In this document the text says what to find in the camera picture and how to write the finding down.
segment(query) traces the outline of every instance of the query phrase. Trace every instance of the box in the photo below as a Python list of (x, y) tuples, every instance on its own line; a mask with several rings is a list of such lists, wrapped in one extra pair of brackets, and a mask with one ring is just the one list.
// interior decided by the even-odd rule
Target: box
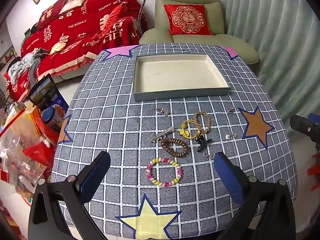
[(136, 102), (226, 95), (230, 85), (207, 54), (138, 56), (134, 68)]

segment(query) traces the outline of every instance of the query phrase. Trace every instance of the plastic container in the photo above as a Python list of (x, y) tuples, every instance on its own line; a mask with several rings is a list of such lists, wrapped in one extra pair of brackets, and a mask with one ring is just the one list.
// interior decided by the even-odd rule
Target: plastic container
[(63, 120), (61, 119), (59, 113), (52, 106), (49, 106), (42, 112), (41, 119), (46, 126), (55, 132), (60, 133)]

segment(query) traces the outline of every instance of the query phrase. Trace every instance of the green armchair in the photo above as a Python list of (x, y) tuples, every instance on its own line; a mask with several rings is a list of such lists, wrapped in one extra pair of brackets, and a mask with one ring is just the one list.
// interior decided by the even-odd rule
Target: green armchair
[[(213, 36), (209, 35), (171, 35), (170, 24), (164, 10), (164, 4), (204, 4), (208, 26)], [(245, 41), (224, 34), (224, 20), (220, 0), (156, 0), (155, 28), (146, 31), (140, 44), (149, 43), (201, 43), (233, 48), (247, 64), (259, 61), (258, 52)]]

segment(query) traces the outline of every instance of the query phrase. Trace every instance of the curtain fold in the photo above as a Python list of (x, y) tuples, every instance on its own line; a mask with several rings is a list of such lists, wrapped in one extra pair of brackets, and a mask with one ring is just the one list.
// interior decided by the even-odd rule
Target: curtain fold
[(260, 54), (259, 79), (286, 128), (320, 106), (320, 24), (306, 0), (221, 0), (226, 33)]

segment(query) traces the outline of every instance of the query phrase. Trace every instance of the orange star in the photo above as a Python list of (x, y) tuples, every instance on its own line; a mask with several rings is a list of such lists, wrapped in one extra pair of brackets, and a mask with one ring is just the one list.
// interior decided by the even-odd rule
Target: orange star
[(71, 116), (72, 116), (72, 114), (68, 115), (63, 121), (57, 145), (59, 143), (73, 142), (73, 139), (70, 137), (70, 135), (67, 132), (67, 128), (68, 128)]
[(253, 113), (249, 113), (241, 108), (238, 109), (247, 121), (247, 127), (245, 128), (242, 138), (257, 137), (266, 150), (268, 150), (267, 133), (275, 128), (264, 120), (258, 106)]

